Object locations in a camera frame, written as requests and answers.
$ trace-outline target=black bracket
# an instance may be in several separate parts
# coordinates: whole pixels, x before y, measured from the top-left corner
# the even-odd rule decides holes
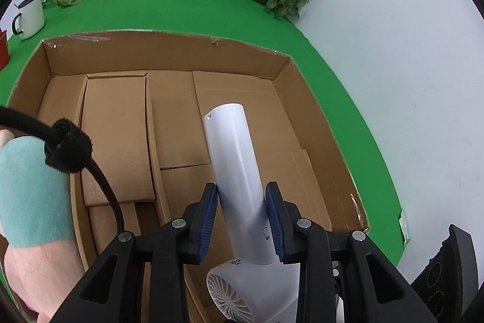
[[[297,323],[336,323],[337,294],[346,323],[437,322],[365,233],[340,235],[302,218],[296,205],[282,199],[277,183],[267,185],[266,203],[279,259],[301,264]]]
[[[152,263],[149,321],[189,323],[184,264],[207,254],[217,210],[217,187],[207,184],[200,202],[157,232],[118,235],[96,259],[51,323],[139,323],[146,262]]]

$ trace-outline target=white wall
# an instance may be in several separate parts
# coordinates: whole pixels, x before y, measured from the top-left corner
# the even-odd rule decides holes
[[[471,0],[311,0],[297,25],[348,90],[410,228],[413,280],[454,223],[484,279],[484,21]]]

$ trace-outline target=black cable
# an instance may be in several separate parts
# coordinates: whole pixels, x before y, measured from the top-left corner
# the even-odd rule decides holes
[[[116,219],[116,228],[118,229],[118,234],[121,234],[124,232],[124,218],[123,218],[123,212],[121,211],[121,206],[119,205],[118,199],[116,198],[116,195],[114,194],[113,189],[111,188],[110,183],[107,181],[106,177],[104,176],[104,173],[101,171],[97,163],[95,162],[94,159],[90,159],[86,165],[86,169],[88,169],[89,173],[94,177],[96,182],[99,184],[101,187],[101,190],[104,193],[104,196],[106,196],[106,199],[108,203],[110,204],[114,217]]]
[[[57,131],[50,126],[26,114],[3,106],[0,106],[0,125],[20,130],[52,145],[59,143],[61,140]]]
[[[124,232],[123,212],[110,183],[91,156],[92,144],[85,133],[68,120],[60,120],[54,127],[50,127],[35,118],[3,106],[0,106],[0,125],[45,141],[46,164],[49,166],[66,173],[78,172],[85,167],[99,184],[113,210],[118,234]],[[74,155],[79,156],[81,161],[73,158]]]

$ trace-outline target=green cloth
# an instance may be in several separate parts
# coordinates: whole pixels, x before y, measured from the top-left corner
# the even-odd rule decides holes
[[[75,237],[69,174],[45,164],[37,137],[15,138],[0,150],[0,222],[13,248]]]
[[[0,72],[0,104],[6,103],[40,39],[110,29],[152,29],[225,37],[291,55],[343,152],[368,214],[371,238],[394,264],[398,263],[403,253],[398,223],[401,208],[365,121],[303,34],[287,20],[274,20],[262,5],[252,0],[82,0],[66,9],[50,5],[45,10],[45,27],[37,35],[24,42],[18,37],[9,40],[11,62]]]

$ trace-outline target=blue gripper pad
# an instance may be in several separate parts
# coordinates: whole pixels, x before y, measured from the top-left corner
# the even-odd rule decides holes
[[[286,253],[284,251],[284,232],[276,202],[277,195],[279,195],[282,200],[277,183],[268,183],[266,186],[266,206],[267,214],[269,216],[270,231],[274,241],[275,253],[279,256],[279,260],[282,262]]]
[[[190,240],[193,244],[192,253],[200,264],[209,251],[210,238],[217,214],[218,191],[217,186],[208,183],[198,203],[197,212],[190,226]]]

